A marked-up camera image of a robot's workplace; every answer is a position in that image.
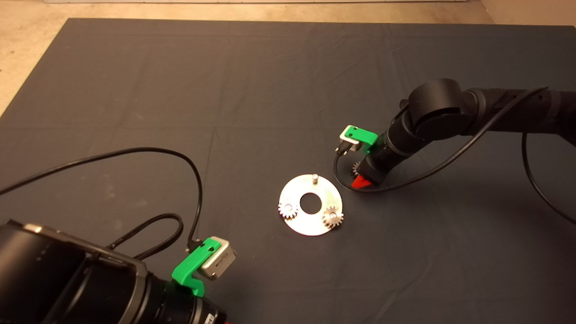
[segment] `beige floor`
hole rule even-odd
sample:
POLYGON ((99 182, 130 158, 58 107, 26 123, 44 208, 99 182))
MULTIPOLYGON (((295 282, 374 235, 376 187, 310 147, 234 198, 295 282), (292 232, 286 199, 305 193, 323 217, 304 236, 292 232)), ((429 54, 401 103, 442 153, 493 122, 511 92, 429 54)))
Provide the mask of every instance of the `beige floor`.
POLYGON ((576 25, 576 0, 288 5, 49 5, 41 0, 0 0, 0 114, 69 17, 576 25))

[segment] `green 3d-printed bracket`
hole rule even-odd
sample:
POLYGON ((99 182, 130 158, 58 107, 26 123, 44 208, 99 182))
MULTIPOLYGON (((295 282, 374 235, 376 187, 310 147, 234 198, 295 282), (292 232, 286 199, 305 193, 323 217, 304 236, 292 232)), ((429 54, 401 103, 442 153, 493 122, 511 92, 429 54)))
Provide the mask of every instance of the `green 3d-printed bracket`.
POLYGON ((356 126, 348 127, 345 134, 348 138, 352 138, 353 140, 364 143, 364 152, 366 154, 370 153, 370 148, 378 138, 378 134, 356 126))
POLYGON ((197 247, 189 256, 184 259, 172 272, 172 278, 182 286, 192 289, 194 296, 204 296, 204 283, 200 279, 192 277, 194 272, 198 270, 211 255, 216 252, 220 246, 220 242, 213 239, 206 239, 204 244, 197 247))

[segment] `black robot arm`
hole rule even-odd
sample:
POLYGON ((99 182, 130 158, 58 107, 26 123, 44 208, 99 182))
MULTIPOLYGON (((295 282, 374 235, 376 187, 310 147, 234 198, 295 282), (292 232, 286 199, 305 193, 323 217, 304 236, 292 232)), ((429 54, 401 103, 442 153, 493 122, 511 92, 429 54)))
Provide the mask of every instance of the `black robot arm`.
MULTIPOLYGON (((422 84, 400 103, 388 131, 370 147, 356 169, 381 184, 398 163, 432 141, 474 135, 525 90, 468 89, 451 79, 422 84)), ((540 90, 518 102, 490 127, 492 131, 558 134, 576 146, 576 92, 540 90)))

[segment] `silver ring plate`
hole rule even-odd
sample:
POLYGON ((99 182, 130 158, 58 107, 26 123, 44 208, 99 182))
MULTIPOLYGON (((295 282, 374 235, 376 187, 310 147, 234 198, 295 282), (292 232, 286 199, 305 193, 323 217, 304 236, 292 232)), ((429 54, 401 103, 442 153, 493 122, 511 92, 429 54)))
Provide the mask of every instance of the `silver ring plate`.
POLYGON ((339 212, 343 212, 340 192, 324 177, 316 174, 299 175, 284 186, 280 193, 280 203, 300 205, 300 199, 305 194, 316 194, 320 198, 322 202, 320 210, 315 214, 308 214, 300 209, 295 217, 284 218, 284 222, 302 235, 318 236, 329 232, 331 228, 323 223, 322 215, 329 207, 335 207, 339 212))

